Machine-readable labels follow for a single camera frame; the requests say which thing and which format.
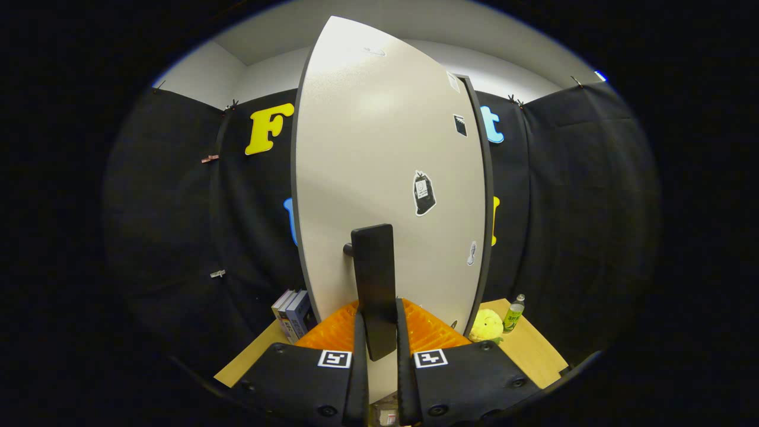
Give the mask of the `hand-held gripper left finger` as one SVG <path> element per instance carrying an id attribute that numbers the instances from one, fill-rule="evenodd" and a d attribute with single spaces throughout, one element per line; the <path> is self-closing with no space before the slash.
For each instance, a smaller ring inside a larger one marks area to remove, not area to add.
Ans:
<path id="1" fill-rule="evenodd" d="M 368 357 L 358 301 L 298 344 L 272 343 L 233 384 L 242 405 L 286 426 L 364 426 Z"/>

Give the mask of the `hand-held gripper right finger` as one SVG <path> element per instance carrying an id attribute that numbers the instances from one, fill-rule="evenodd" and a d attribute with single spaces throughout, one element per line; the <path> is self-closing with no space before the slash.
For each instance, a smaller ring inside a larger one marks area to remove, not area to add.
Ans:
<path id="1" fill-rule="evenodd" d="M 494 426 L 541 397 L 541 389 L 492 340 L 410 351 L 401 298 L 397 310 L 399 423 Z"/>

